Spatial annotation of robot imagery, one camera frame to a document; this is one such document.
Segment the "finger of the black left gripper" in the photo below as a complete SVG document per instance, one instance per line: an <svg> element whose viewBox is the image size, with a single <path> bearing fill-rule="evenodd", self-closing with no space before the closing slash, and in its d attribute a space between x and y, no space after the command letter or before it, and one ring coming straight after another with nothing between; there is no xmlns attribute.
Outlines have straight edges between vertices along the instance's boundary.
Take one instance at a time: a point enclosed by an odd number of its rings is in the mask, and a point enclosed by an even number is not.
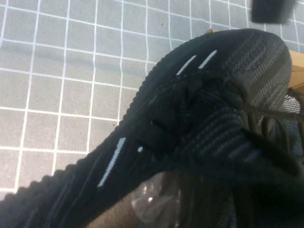
<svg viewBox="0 0 304 228"><path fill-rule="evenodd" d="M295 0L252 0L251 21L260 24L286 24Z"/></svg>

